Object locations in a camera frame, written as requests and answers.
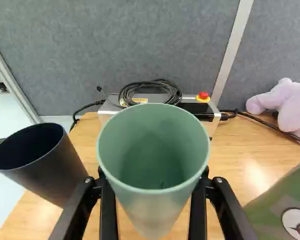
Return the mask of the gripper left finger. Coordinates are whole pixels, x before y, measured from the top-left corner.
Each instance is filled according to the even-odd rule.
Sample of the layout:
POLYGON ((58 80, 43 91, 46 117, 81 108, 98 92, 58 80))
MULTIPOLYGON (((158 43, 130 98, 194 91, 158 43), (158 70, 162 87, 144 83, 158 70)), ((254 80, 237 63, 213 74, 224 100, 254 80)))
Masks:
POLYGON ((80 182, 54 226, 50 240, 82 240, 91 212, 100 202, 99 239, 118 239, 118 220, 115 193, 108 183, 102 168, 98 168, 98 179, 87 177, 80 182))

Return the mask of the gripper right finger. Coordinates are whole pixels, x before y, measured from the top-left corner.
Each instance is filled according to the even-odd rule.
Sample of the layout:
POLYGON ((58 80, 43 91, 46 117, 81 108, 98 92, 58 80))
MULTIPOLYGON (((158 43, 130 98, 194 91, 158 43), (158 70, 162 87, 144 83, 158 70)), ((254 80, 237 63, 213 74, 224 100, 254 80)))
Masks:
POLYGON ((209 171, 209 167, 206 167, 191 195, 188 238, 208 238, 209 200, 226 240, 255 240, 257 235, 229 182, 221 176, 210 179, 209 171))

